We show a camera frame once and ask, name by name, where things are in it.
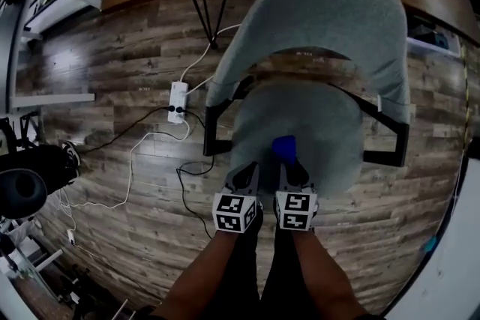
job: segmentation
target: chair backrest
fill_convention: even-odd
[[[406,23],[400,0],[256,0],[220,60],[206,106],[231,100],[244,72],[266,56],[321,47],[358,65],[383,113],[408,124]]]

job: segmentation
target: wall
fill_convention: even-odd
[[[469,320],[480,304],[480,161],[470,159],[457,207],[430,261],[387,320]]]
[[[4,274],[0,274],[0,312],[7,320],[37,320]]]

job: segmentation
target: gray chair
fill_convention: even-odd
[[[295,136],[298,161],[321,196],[350,188],[363,161],[402,166],[410,122],[406,23],[400,0],[256,0],[210,84],[204,154],[232,151],[231,169],[257,161],[260,194],[273,193],[278,183],[271,148],[279,136]],[[249,67],[273,52],[299,47],[349,58],[381,97],[382,112],[318,82],[271,81],[245,92]],[[232,141],[217,140],[218,118],[234,99],[244,101]],[[364,151],[362,111],[397,134],[394,152]]]

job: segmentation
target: black cushion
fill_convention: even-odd
[[[27,217],[47,200],[44,180],[30,169],[0,172],[0,214],[8,219]]]

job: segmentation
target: chair seat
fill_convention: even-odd
[[[348,190],[363,162],[362,111],[330,85],[276,80],[255,88],[235,118],[230,169],[246,162],[260,165],[260,195],[272,195],[279,180],[279,162],[272,142],[294,135],[297,158],[321,197]]]

